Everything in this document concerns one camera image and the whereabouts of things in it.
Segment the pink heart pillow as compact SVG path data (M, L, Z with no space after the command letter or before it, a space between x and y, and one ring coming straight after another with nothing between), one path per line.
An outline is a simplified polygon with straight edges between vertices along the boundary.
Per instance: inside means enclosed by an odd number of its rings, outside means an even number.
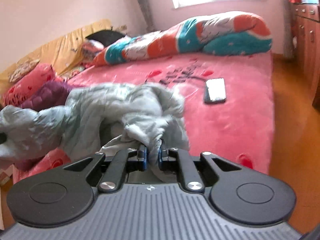
M5 106L19 106L37 92L47 81L56 79L56 71L50 64L38 64L30 73L12 85L2 100Z

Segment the black cushion by headboard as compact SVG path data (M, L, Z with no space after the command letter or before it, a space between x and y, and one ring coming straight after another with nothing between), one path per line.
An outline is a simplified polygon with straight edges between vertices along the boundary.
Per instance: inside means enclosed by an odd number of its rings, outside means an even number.
M114 42L124 37L125 35L118 31L105 29L105 30L97 31L95 33L92 33L91 35L86 36L86 39L100 42L101 44L104 45L104 47L108 47Z

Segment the pink plush love-you bedspread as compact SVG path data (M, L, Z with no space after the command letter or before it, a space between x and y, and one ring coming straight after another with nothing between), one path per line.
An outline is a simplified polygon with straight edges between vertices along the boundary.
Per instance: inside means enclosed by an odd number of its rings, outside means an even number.
M274 132L272 62L251 56L185 54L93 67L71 80L75 88L102 83L157 83L184 97L184 125L191 154L214 152L267 172ZM205 82L224 78L224 103L204 103Z

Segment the grey checked left curtain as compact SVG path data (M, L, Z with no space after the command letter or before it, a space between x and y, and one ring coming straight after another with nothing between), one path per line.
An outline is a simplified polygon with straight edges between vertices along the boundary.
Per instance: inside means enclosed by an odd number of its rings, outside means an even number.
M137 0L137 2L146 22L148 32L154 31L155 27L152 19L149 0Z

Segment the orange teal white quilt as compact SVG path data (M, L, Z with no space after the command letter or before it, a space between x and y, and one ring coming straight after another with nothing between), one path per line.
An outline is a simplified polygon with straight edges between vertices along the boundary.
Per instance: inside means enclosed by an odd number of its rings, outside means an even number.
M121 38L104 48L93 64L97 67L198 51L217 56L252 55L271 47L271 32L260 16L229 11L195 16L164 31Z

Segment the light grey-green down jacket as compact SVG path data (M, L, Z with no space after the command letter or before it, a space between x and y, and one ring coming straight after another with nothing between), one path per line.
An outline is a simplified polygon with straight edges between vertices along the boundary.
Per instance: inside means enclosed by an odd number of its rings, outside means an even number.
M71 90L62 106L42 111L8 105L1 110L1 168L37 159L60 148L72 161L95 152L107 156L145 145L152 173L173 183L159 169L162 145L187 150L184 97L157 83L102 83Z

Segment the black smartphone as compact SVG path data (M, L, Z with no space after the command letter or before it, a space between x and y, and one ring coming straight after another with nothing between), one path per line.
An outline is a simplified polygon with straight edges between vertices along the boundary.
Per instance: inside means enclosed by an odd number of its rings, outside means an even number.
M224 103L226 99L224 78L209 79L205 82L204 103Z

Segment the floral patterned small pillow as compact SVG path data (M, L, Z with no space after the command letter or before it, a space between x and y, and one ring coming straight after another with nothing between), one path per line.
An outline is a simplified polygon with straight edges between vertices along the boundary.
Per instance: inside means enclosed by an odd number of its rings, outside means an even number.
M16 83L29 74L40 62L40 59L30 60L20 64L17 69L10 74L9 83Z

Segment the pink floral pillow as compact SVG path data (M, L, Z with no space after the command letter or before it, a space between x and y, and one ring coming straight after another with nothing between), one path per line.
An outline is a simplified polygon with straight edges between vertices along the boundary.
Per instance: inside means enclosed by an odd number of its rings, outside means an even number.
M104 45L95 40L85 40L81 45L82 61L89 63L104 49Z

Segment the yellow headboard cover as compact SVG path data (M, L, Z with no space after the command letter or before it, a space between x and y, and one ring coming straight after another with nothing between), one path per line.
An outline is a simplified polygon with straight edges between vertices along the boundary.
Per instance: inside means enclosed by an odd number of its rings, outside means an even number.
M57 74L68 71L80 62L80 53L77 49L81 47L85 37L104 29L119 31L125 34L127 25L114 26L109 19L102 19L40 46L1 72L1 94L6 93L12 86L12 84L9 83L9 75L13 73L20 64L29 60L39 59L41 63L51 64Z

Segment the purple down jacket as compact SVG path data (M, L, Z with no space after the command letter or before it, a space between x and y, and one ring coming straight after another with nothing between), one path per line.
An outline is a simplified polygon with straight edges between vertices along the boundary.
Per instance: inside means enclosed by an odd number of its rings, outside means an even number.
M48 81L19 107L39 112L50 107L63 106L74 88L65 82Z

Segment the brown wooden dresser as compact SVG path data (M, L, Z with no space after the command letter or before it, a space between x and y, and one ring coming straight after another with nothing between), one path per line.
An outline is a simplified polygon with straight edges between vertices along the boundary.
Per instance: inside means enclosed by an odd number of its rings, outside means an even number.
M296 61L308 86L312 106L319 110L319 5L292 3L291 9Z

